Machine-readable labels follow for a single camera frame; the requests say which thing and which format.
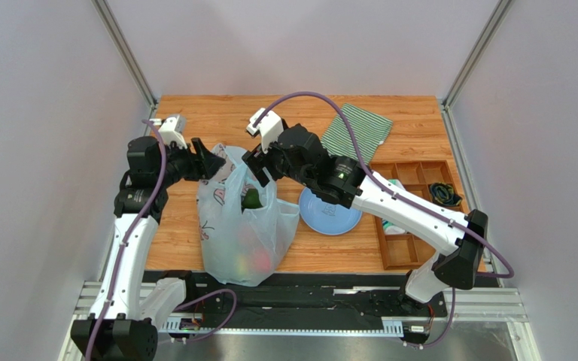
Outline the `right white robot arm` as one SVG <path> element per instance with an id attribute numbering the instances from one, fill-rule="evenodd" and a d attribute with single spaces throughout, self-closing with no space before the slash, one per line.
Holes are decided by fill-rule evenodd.
<path id="1" fill-rule="evenodd" d="M 261 142 L 242 157 L 262 186 L 283 177 L 310 190 L 323 202 L 353 208 L 392 222 L 425 241 L 435 254 L 412 271 L 402 293 L 427 303 L 453 287 L 470 290 L 482 258 L 488 215 L 440 207 L 396 186 L 366 165 L 347 156 L 331 156 L 319 137 L 297 124 L 248 125 Z"/>

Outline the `red apple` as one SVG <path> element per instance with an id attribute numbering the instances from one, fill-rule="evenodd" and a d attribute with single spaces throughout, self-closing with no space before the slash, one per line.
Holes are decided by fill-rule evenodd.
<path id="1" fill-rule="evenodd" d="M 251 267 L 256 273 L 263 274 L 275 270 L 272 257 L 264 249 L 256 249 L 251 254 L 250 261 Z"/>

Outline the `green avocado fruit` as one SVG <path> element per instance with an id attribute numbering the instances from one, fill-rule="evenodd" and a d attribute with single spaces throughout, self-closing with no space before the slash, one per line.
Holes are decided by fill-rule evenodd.
<path id="1" fill-rule="evenodd" d="M 241 197 L 241 209 L 260 209 L 263 204 L 260 200 L 260 193 L 256 188 L 247 189 Z"/>

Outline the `light blue cartoon plastic bag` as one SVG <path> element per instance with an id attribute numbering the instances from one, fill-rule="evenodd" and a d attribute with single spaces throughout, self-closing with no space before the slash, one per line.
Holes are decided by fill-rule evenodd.
<path id="1" fill-rule="evenodd" d="M 213 178 L 201 181 L 196 193 L 202 264 L 222 284 L 256 287 L 275 272 L 290 248 L 299 207 L 280 199 L 275 183 L 258 183 L 242 161 L 245 149 L 217 144 L 212 153 L 226 164 Z M 258 189 L 263 207 L 242 211 L 241 197 L 250 188 Z M 272 257 L 273 272 L 253 271 L 250 257 L 256 249 Z"/>

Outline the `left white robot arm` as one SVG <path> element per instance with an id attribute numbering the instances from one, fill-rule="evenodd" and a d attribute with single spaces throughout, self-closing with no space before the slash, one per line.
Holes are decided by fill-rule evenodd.
<path id="1" fill-rule="evenodd" d="M 142 136 L 127 145 L 128 170 L 114 199 L 113 249 L 98 295 L 84 320 L 73 322 L 71 340 L 86 360 L 152 360 L 158 332 L 187 298 L 187 279 L 160 278 L 142 299 L 148 251 L 179 181 L 207 181 L 224 165 L 200 138 L 189 144 Z"/>

